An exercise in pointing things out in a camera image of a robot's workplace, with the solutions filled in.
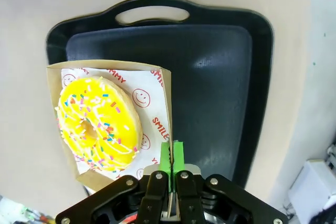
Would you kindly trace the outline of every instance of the cardboard box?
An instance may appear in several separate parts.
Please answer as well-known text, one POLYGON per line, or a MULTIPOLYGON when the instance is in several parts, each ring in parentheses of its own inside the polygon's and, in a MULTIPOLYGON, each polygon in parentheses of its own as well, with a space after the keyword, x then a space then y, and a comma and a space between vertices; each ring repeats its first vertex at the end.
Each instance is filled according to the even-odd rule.
MULTIPOLYGON (((62 90, 61 70, 63 68, 97 68, 97 69, 114 69, 114 70, 159 71, 161 73, 161 76, 158 75, 158 78, 161 79, 163 83, 166 110, 167 115, 169 117, 168 130, 169 135, 171 136, 170 141, 172 141, 172 99, 171 99, 172 96, 171 96, 170 71, 149 64, 128 62, 128 61, 116 61, 116 60, 78 60, 78 61, 66 61, 53 64, 47 67, 48 85, 50 88, 51 102, 53 107, 57 106, 60 97, 60 92, 62 90)), ((54 112, 55 112, 55 125, 56 125, 57 124, 56 111, 54 112)), ((65 153, 65 157, 76 177, 76 180, 78 180, 83 185, 91 188, 94 191, 99 191, 100 189, 106 187, 108 184, 113 182, 113 180, 111 180, 110 178, 105 177, 93 170, 88 170, 83 174, 79 174, 72 151, 63 141, 61 136, 60 141, 65 153)))

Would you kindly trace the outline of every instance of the yellow icing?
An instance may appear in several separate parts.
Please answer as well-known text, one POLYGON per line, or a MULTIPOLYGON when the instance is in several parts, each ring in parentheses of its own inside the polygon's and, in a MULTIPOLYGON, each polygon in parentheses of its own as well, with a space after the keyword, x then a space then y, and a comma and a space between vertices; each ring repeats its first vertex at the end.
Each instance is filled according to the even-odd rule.
POLYGON ((72 152, 91 166, 125 169, 139 152, 136 122, 122 96, 101 80, 78 79, 62 90, 59 127, 72 152))

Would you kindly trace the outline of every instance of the smiley face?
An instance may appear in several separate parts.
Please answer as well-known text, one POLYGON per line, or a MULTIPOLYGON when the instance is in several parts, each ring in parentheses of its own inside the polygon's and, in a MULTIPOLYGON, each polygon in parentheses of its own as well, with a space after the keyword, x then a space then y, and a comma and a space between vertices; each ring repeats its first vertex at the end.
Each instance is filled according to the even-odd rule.
POLYGON ((142 135, 142 142, 141 142, 141 148, 143 150, 148 150, 151 147, 151 141, 149 140, 149 138, 143 134, 142 135))
POLYGON ((73 76, 72 74, 66 74, 65 76, 63 76, 62 78, 62 84, 64 87, 66 87, 67 85, 69 85, 72 81, 74 81, 76 79, 75 76, 73 76))
POLYGON ((151 103, 149 94, 143 89, 135 89, 133 91, 133 101, 141 108, 146 108, 151 103))
POLYGON ((143 176, 143 168, 137 170, 137 178, 141 179, 143 176))

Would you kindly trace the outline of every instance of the tray handle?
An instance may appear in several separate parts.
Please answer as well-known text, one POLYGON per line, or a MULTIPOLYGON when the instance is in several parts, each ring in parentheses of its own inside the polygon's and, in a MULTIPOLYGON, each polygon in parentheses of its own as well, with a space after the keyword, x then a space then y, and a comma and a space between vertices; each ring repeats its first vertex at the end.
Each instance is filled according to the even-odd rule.
POLYGON ((116 24, 120 26, 134 26, 135 24, 139 23, 183 23, 188 20, 188 22, 192 22, 198 15, 197 15, 197 5, 186 1, 186 0, 126 0, 123 2, 118 3, 115 6, 107 9, 104 13, 101 14, 103 19, 110 20, 111 22, 116 22, 116 24), (119 23, 115 18, 118 14, 126 12, 128 10, 136 9, 139 7, 148 7, 148 6, 167 6, 167 7, 175 7, 182 10, 185 10, 189 13, 189 17, 184 20, 167 20, 161 18, 154 18, 154 19, 145 19, 145 20, 138 20, 136 22, 130 24, 122 24, 119 23))

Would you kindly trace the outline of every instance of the silver bolt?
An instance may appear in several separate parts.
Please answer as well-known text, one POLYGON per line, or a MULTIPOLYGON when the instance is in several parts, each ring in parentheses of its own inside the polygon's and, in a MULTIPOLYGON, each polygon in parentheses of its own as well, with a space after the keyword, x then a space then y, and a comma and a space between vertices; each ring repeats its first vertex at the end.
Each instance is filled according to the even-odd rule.
POLYGON ((126 181, 126 185, 128 185, 128 186, 131 186, 131 185, 133 185, 133 180, 131 180, 131 179, 129 179, 129 180, 127 180, 126 181))
POLYGON ((161 173, 157 173, 156 176, 155 176, 157 179, 161 179, 163 176, 161 173))
POLYGON ((186 172, 181 173, 181 178, 188 178, 189 175, 186 172))
POLYGON ((282 220, 274 219, 273 224, 282 224, 282 220))
POLYGON ((210 179, 210 183, 215 186, 218 184, 218 180, 216 178, 212 178, 210 179))
POLYGON ((70 223, 70 219, 69 218, 63 218, 61 221, 61 224, 69 224, 70 223))

